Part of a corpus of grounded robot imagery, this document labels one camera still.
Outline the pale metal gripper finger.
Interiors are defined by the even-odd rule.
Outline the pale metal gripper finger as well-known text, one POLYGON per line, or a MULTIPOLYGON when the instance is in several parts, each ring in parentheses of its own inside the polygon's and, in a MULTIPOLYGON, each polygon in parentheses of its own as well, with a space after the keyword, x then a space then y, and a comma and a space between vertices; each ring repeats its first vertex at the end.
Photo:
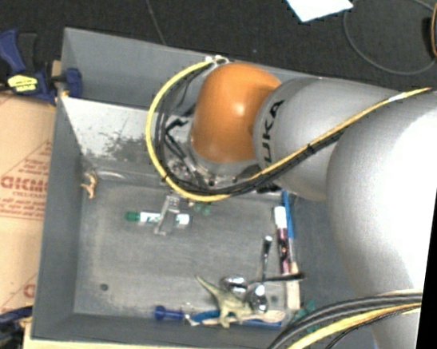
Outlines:
POLYGON ((177 223, 178 215, 181 212, 180 206, 181 205, 177 202, 173 202, 170 205, 168 229, 173 229, 177 223))
POLYGON ((156 223, 155 228, 153 229, 153 234, 157 236, 165 236, 170 228, 171 228, 171 220, 173 217, 173 206, 174 206, 174 197, 167 196, 164 200, 161 209, 161 216, 159 217, 159 221, 156 223))

